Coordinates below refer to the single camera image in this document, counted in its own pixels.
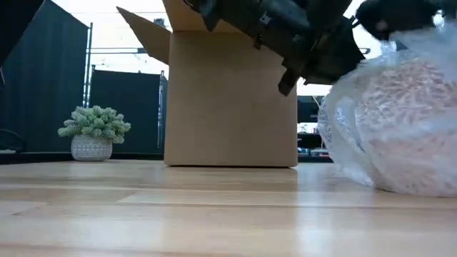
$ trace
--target open cardboard box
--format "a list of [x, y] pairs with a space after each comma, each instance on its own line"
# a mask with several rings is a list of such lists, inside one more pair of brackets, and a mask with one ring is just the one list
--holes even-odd
[[165, 163], [296, 166], [296, 91], [281, 95], [282, 59], [227, 23], [206, 32], [182, 0], [164, 0], [173, 33], [118, 8], [149, 56], [168, 64]]

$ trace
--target potted plant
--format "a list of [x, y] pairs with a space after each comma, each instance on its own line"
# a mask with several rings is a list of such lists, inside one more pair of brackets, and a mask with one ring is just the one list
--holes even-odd
[[124, 134], [131, 128], [124, 115], [111, 108], [76, 107], [72, 119], [64, 122], [59, 136], [73, 136], [71, 155], [77, 161], [104, 161], [111, 157], [113, 143], [123, 143]]

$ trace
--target wooden floor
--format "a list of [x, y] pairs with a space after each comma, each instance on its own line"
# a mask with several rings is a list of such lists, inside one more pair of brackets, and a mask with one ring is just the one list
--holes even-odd
[[0, 256], [457, 256], [457, 199], [373, 191], [332, 164], [0, 166]]

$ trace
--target floor plank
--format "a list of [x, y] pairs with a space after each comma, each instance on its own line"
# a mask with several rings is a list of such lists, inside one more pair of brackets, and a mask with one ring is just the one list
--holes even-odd
[[375, 191], [333, 164], [0, 166], [0, 256], [455, 256], [457, 199]]

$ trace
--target black backdrop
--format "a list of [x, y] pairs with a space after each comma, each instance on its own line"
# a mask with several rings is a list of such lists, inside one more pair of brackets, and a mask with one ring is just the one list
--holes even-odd
[[90, 105], [111, 107], [131, 123], [125, 143], [114, 153], [162, 153], [159, 130], [161, 75], [95, 70], [91, 77]]
[[0, 129], [18, 133], [32, 152], [69, 151], [57, 129], [82, 105], [88, 27], [45, 1], [3, 67]]

